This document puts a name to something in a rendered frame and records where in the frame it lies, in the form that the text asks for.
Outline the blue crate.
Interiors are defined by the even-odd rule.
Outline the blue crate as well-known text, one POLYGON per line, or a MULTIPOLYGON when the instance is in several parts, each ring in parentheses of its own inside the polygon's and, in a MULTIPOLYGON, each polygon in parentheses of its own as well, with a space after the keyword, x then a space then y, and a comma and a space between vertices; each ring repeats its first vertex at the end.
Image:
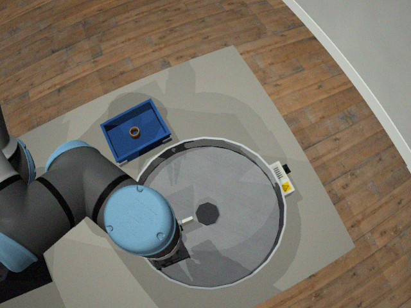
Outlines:
POLYGON ((121 167, 172 141, 171 133, 151 98, 105 121, 102 131, 121 167), (141 132, 138 139, 130 135, 130 129, 134 126, 141 132))

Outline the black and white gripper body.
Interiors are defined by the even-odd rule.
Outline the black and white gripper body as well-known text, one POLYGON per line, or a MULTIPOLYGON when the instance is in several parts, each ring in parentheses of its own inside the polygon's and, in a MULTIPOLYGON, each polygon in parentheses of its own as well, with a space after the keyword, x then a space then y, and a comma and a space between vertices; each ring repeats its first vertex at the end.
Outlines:
POLYGON ((159 260, 159 263, 158 263, 158 261, 153 260, 153 263, 154 263, 157 270, 162 270, 160 268, 165 268, 165 267, 168 267, 172 264, 180 262, 184 259, 191 258, 190 255, 188 255, 188 254, 189 253, 188 253, 187 249, 185 248, 184 243, 181 242, 181 245, 179 246, 179 249, 177 250, 177 253, 175 252, 170 258, 167 258, 167 259, 164 259, 164 260, 159 260), (163 266, 161 266, 161 265, 163 265, 163 266), (159 266, 161 266, 161 267, 159 267, 159 266))

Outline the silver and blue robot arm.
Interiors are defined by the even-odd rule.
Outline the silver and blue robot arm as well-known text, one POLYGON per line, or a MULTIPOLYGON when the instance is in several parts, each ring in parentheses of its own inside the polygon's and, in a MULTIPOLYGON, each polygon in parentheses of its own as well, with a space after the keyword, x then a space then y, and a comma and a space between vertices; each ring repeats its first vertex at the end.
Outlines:
POLYGON ((0 263, 9 270, 38 261, 85 217, 133 255, 159 261, 179 249, 182 221, 167 199, 86 142, 59 146, 35 177, 33 158, 8 133, 0 106, 0 263))

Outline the bronze bushing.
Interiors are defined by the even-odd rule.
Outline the bronze bushing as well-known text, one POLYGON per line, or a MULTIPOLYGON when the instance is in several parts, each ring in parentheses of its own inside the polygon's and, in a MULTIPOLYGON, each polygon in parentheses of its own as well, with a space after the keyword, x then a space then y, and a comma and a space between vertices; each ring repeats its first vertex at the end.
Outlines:
POLYGON ((133 139, 138 139, 138 138, 140 138, 141 133, 140 133, 138 127, 132 127, 132 128, 130 129, 130 135, 131 135, 131 137, 132 137, 133 139), (138 133, 135 134, 135 135, 132 135, 134 132, 138 132, 138 133))

